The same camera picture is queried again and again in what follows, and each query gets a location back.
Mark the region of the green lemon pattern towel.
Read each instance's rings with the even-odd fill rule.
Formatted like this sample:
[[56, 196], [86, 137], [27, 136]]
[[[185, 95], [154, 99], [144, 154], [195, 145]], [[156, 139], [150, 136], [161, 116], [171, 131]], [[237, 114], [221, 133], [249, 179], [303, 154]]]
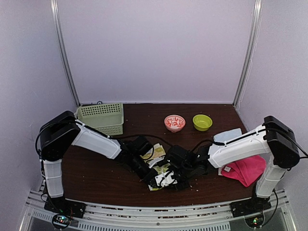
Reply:
[[[141, 156], [143, 161], [149, 166], [149, 162], [155, 158], [165, 156], [166, 152], [162, 145], [159, 143], [155, 144], [152, 149], [150, 149], [144, 156]], [[157, 172], [157, 176], [162, 174], [163, 172], [170, 171], [169, 170], [170, 164], [167, 163], [163, 166], [154, 166], [151, 169], [154, 169]]]

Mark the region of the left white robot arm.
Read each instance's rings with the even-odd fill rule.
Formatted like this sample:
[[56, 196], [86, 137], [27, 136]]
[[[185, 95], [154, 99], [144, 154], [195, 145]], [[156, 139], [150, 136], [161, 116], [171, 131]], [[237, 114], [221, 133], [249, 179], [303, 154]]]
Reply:
[[62, 159], [70, 146], [82, 147], [122, 162], [147, 185], [153, 188], [157, 186], [157, 171], [142, 159], [148, 151], [153, 150], [144, 135], [137, 136], [133, 141], [122, 141], [82, 123], [71, 111], [65, 111], [44, 124], [35, 141], [48, 196], [51, 198], [50, 205], [59, 214], [69, 210], [69, 202], [64, 199]]

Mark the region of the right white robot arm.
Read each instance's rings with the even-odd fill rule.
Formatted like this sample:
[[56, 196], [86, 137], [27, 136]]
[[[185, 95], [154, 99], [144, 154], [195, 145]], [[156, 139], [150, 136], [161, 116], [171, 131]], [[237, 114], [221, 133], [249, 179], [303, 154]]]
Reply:
[[183, 179], [192, 175], [198, 165], [227, 167], [237, 161], [269, 154], [269, 162], [258, 178], [254, 196], [246, 205], [250, 212], [255, 213], [268, 201], [285, 172], [299, 163], [298, 148], [294, 132], [277, 118], [267, 116], [264, 123], [254, 130], [227, 141], [211, 141], [209, 146], [201, 147], [198, 154], [174, 145], [165, 159]]

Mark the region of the cream white towel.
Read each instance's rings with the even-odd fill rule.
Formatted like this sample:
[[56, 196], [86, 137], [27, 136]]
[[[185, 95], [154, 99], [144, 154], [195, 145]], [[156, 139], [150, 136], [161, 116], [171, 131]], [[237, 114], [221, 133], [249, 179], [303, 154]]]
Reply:
[[219, 175], [219, 176], [223, 176], [223, 172], [224, 172], [224, 167], [220, 167], [220, 168], [218, 169], [218, 175]]

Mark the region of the green perforated plastic basket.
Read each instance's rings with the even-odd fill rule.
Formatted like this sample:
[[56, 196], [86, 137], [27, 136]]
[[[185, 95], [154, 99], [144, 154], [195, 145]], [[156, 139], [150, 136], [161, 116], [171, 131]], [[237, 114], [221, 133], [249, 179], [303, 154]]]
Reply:
[[124, 110], [122, 103], [80, 106], [76, 118], [84, 124], [109, 136], [123, 134]]

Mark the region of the red white patterned bowl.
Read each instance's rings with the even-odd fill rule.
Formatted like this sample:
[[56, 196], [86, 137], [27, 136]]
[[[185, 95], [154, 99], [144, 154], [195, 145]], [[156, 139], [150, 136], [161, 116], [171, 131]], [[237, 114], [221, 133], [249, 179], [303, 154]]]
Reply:
[[186, 121], [180, 115], [168, 115], [164, 119], [164, 124], [166, 129], [175, 133], [181, 131], [185, 127]]

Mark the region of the lime green bowl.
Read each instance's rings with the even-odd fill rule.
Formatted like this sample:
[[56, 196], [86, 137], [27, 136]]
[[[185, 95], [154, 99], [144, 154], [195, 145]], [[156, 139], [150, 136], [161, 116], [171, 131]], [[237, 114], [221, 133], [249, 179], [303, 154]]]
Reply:
[[207, 115], [195, 115], [193, 117], [193, 126], [198, 131], [207, 131], [213, 125], [212, 119]]

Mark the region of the light blue towel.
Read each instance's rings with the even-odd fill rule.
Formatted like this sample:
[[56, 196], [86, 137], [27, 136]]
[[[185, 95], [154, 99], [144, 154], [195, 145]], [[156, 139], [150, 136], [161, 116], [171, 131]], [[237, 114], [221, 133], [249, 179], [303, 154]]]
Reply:
[[225, 141], [231, 140], [231, 139], [235, 139], [239, 136], [242, 135], [242, 131], [240, 128], [236, 128], [236, 129], [232, 129], [232, 130], [228, 130], [228, 131], [224, 131], [221, 133], [216, 134], [213, 137], [213, 140], [215, 142], [222, 142], [224, 143]]

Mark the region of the pink towel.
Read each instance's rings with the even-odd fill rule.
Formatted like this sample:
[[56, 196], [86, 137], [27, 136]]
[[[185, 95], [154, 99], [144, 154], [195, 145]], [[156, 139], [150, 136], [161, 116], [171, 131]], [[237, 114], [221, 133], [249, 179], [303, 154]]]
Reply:
[[220, 169], [220, 174], [249, 187], [264, 173], [265, 168], [265, 159], [255, 155], [223, 166]]

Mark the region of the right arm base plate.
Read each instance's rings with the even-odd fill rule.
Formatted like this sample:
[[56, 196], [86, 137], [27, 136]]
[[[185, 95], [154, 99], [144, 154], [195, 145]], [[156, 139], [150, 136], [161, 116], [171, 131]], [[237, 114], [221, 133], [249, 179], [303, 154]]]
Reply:
[[271, 208], [268, 201], [255, 201], [252, 198], [230, 203], [232, 216], [234, 218], [244, 217], [248, 227], [257, 229], [265, 223], [264, 211]]

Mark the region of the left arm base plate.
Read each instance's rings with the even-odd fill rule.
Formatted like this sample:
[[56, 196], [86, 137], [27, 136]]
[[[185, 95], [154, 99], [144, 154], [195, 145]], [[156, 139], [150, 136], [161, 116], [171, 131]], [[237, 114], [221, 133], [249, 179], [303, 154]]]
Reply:
[[44, 209], [55, 213], [51, 218], [51, 224], [58, 230], [68, 228], [74, 218], [83, 218], [86, 204], [61, 198], [47, 198]]

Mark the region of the right aluminium frame post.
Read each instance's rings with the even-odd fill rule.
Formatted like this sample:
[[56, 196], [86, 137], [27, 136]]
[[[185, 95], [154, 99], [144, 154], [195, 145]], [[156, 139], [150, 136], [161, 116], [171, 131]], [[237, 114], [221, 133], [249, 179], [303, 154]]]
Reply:
[[233, 100], [233, 107], [238, 110], [240, 107], [240, 102], [242, 100], [242, 96], [244, 94], [246, 82], [249, 76], [251, 62], [253, 53], [257, 44], [257, 37], [260, 27], [260, 21], [261, 21], [261, 13], [262, 13], [262, 7], [263, 7], [263, 1], [262, 0], [255, 0], [254, 4], [254, 11], [253, 11], [253, 17], [252, 17], [252, 23], [251, 23], [251, 29], [250, 29], [250, 35], [248, 39], [246, 54], [244, 58], [244, 63], [240, 75], [240, 80], [238, 83], [238, 87], [236, 90], [236, 94]]

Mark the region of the aluminium frame post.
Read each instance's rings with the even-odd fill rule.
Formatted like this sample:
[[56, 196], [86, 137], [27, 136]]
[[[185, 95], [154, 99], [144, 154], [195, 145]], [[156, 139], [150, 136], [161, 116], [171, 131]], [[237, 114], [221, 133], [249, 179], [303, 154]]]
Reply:
[[262, 7], [263, 7], [263, 1], [262, 0], [255, 0], [254, 4], [254, 11], [253, 11], [253, 17], [252, 17], [252, 23], [251, 23], [251, 29], [250, 29], [250, 35], [248, 39], [246, 54], [244, 58], [244, 63], [240, 75], [240, 80], [238, 83], [238, 87], [236, 90], [236, 94], [233, 100], [233, 107], [238, 110], [240, 107], [240, 102], [242, 100], [242, 96], [244, 94], [246, 82], [249, 76], [251, 62], [253, 53], [257, 44], [257, 37], [260, 27], [260, 21], [261, 21], [261, 13], [262, 13]]
[[64, 73], [68, 82], [69, 89], [71, 91], [72, 97], [74, 99], [76, 107], [80, 106], [80, 100], [77, 95], [77, 90], [73, 81], [72, 73], [71, 73], [71, 68], [69, 65], [68, 57], [67, 57], [67, 52], [65, 49], [65, 43], [64, 43], [64, 37], [63, 37], [63, 32], [62, 32], [62, 27], [61, 27], [61, 20], [60, 20], [60, 13], [59, 13], [59, 5], [57, 0], [51, 0], [51, 13], [53, 16], [54, 20], [54, 25], [55, 25], [55, 31], [57, 35], [57, 40], [59, 44], [59, 49], [60, 49], [60, 55], [64, 67]]

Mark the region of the left aluminium frame post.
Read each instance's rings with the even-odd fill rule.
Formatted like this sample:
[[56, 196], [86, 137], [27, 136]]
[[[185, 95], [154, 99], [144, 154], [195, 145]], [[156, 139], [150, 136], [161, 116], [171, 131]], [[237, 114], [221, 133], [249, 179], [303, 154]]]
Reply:
[[53, 16], [54, 20], [54, 25], [55, 25], [55, 31], [57, 35], [57, 40], [59, 44], [59, 49], [60, 49], [60, 55], [64, 67], [64, 73], [68, 82], [69, 89], [71, 91], [72, 97], [74, 99], [76, 107], [80, 106], [80, 100], [77, 95], [77, 90], [73, 81], [72, 73], [71, 73], [71, 68], [69, 65], [68, 57], [67, 57], [67, 52], [65, 49], [65, 43], [64, 43], [64, 37], [63, 37], [63, 32], [62, 32], [62, 27], [61, 27], [61, 20], [60, 20], [60, 13], [59, 13], [59, 5], [57, 0], [51, 0], [51, 13]]

